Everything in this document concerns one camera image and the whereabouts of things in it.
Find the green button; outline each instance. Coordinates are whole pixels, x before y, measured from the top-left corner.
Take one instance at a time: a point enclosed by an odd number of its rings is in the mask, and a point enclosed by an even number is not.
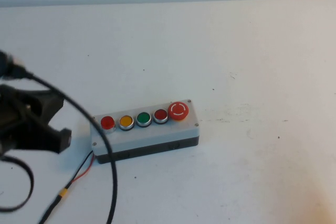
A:
[[[151,116],[147,112],[141,112],[136,119],[139,123],[147,123]]]

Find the white table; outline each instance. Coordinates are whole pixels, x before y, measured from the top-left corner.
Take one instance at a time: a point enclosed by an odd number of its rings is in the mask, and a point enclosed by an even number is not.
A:
[[[335,33],[336,0],[0,9],[0,48],[92,114],[193,99],[197,147],[117,162],[125,224],[335,223]],[[73,130],[71,147],[8,153],[36,183],[0,223],[36,223],[90,151],[68,104],[51,125]],[[28,193],[12,167],[0,164],[1,205]],[[111,181],[95,162],[48,223],[105,223]]]

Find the cable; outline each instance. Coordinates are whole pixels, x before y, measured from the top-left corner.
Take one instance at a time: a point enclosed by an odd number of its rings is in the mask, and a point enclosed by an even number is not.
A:
[[[22,169],[24,169],[27,172],[27,174],[29,176],[29,179],[30,179],[30,190],[29,190],[28,197],[21,204],[15,206],[15,207],[0,207],[0,212],[13,212],[13,211],[16,211],[17,209],[20,209],[21,207],[23,207],[27,203],[29,198],[31,197],[33,189],[34,189],[34,176],[33,176],[32,170],[29,168],[29,166],[25,162],[15,158],[15,157],[10,157],[10,156],[3,155],[3,156],[1,156],[0,160],[4,161],[4,162],[13,163],[13,164],[16,164],[16,165],[20,166]]]
[[[95,155],[93,154],[92,155],[92,158],[91,158],[91,161],[90,161],[90,165],[89,167],[81,174],[79,175],[78,177],[76,177],[75,179],[72,180],[72,182],[75,182],[76,180],[78,180],[79,178],[81,178],[82,176],[84,176],[91,168],[92,164],[93,164],[93,161],[95,160]]]
[[[111,145],[110,145],[107,137],[105,136],[103,130],[100,128],[100,126],[98,125],[98,123],[92,118],[92,116],[90,116],[90,114],[84,108],[82,108],[77,102],[75,102],[72,98],[70,98],[69,96],[67,96],[61,90],[59,90],[55,86],[51,85],[50,83],[46,82],[45,80],[43,80],[43,79],[35,76],[33,73],[30,73],[28,71],[25,73],[25,77],[27,79],[34,80],[34,81],[40,83],[41,85],[49,88],[50,90],[52,90],[53,92],[56,92],[59,96],[61,96],[62,98],[64,98],[66,101],[68,101],[80,113],[82,113],[83,116],[85,116],[85,118],[93,125],[93,127],[97,130],[97,132],[99,133],[99,135],[103,139],[103,142],[104,142],[104,144],[106,146],[106,149],[107,149],[109,161],[111,162],[112,181],[113,181],[112,202],[111,202],[110,212],[109,212],[109,216],[107,218],[107,222],[106,223],[107,224],[112,223],[112,219],[113,219],[114,211],[115,211],[115,206],[117,204],[118,178],[117,178],[116,162],[115,162],[115,160],[114,160],[114,158],[112,156],[112,148],[111,148]]]
[[[62,198],[65,196],[65,194],[67,193],[69,187],[72,185],[72,183],[76,180],[76,176],[79,173],[79,171],[81,170],[81,168],[83,167],[83,165],[85,164],[86,160],[89,158],[89,156],[92,154],[93,151],[91,151],[86,158],[84,159],[84,161],[81,163],[81,165],[79,166],[79,168],[77,169],[77,171],[75,172],[75,174],[73,175],[73,177],[71,178],[71,180],[69,181],[69,183],[67,183],[67,185],[59,192],[59,194],[57,195],[57,197],[54,199],[54,201],[50,204],[50,206],[48,207],[48,209],[45,211],[45,213],[43,214],[40,222],[38,224],[44,224],[46,222],[46,220],[49,218],[51,212],[53,211],[53,209],[58,205],[58,203],[60,203],[60,201],[62,200]],[[92,159],[90,162],[90,166],[93,163],[93,159],[94,159],[94,155],[92,155]]]

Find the black wire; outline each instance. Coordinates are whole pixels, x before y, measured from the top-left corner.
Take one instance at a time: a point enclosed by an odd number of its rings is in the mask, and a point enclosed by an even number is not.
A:
[[[75,172],[75,174],[73,175],[73,177],[71,178],[71,180],[69,181],[69,183],[67,184],[67,186],[65,187],[66,189],[68,189],[70,187],[70,185],[72,184],[72,181],[76,178],[77,174],[79,173],[79,171],[82,169],[83,165],[85,164],[86,160],[89,158],[89,156],[93,153],[93,151],[91,151],[86,158],[84,159],[84,161],[81,163],[81,165],[78,167],[77,171]]]
[[[84,161],[81,163],[81,165],[79,166],[79,168],[77,169],[77,171],[75,172],[75,174],[73,175],[73,177],[71,178],[71,180],[69,181],[69,183],[64,187],[65,189],[69,189],[69,187],[72,184],[72,181],[76,178],[77,174],[79,173],[79,171],[81,170],[81,168],[83,167],[83,165],[85,164],[86,160],[89,158],[89,156],[92,154],[93,151],[91,151],[86,158],[84,159]],[[40,222],[38,224],[44,224],[46,222],[46,220],[49,218],[51,212],[53,211],[53,209],[58,205],[58,203],[60,203],[62,199],[62,196],[57,195],[56,198],[54,199],[54,201],[50,204],[50,206],[48,207],[48,209],[45,211],[45,213],[43,214]]]
[[[104,144],[105,144],[106,149],[107,149],[107,154],[108,154],[109,161],[111,162],[112,181],[113,181],[112,202],[111,202],[110,212],[109,212],[109,216],[107,218],[107,222],[106,223],[107,224],[112,223],[112,219],[113,219],[114,211],[115,211],[115,206],[117,204],[118,178],[117,178],[116,162],[115,162],[115,160],[114,160],[114,158],[112,156],[112,148],[111,148],[111,145],[110,145],[107,137],[105,136],[103,130],[100,128],[100,126],[98,125],[98,123],[92,118],[92,116],[90,116],[90,114],[84,108],[82,108],[77,102],[75,102],[72,98],[70,98],[69,96],[67,96],[61,90],[59,90],[55,86],[51,85],[50,83],[48,83],[45,80],[43,80],[43,79],[35,76],[34,74],[32,74],[30,72],[27,72],[25,77],[27,79],[34,80],[34,81],[42,84],[43,86],[46,86],[47,88],[49,88],[53,92],[56,92],[60,97],[62,97],[65,100],[67,100],[80,113],[82,113],[83,116],[86,117],[86,119],[93,125],[93,127],[97,130],[97,132],[99,133],[99,135],[103,139]]]
[[[10,157],[10,156],[3,155],[3,156],[1,156],[0,160],[4,161],[4,162],[13,163],[13,164],[16,164],[16,165],[20,166],[21,168],[23,168],[27,172],[27,174],[29,176],[29,179],[30,179],[30,190],[29,190],[28,197],[21,204],[15,206],[15,207],[0,207],[0,212],[13,212],[13,211],[16,211],[16,210],[20,209],[21,207],[23,207],[25,205],[25,203],[27,203],[27,201],[31,197],[33,189],[34,189],[34,176],[33,176],[32,170],[29,168],[29,166],[25,162],[15,158],[15,157]]]

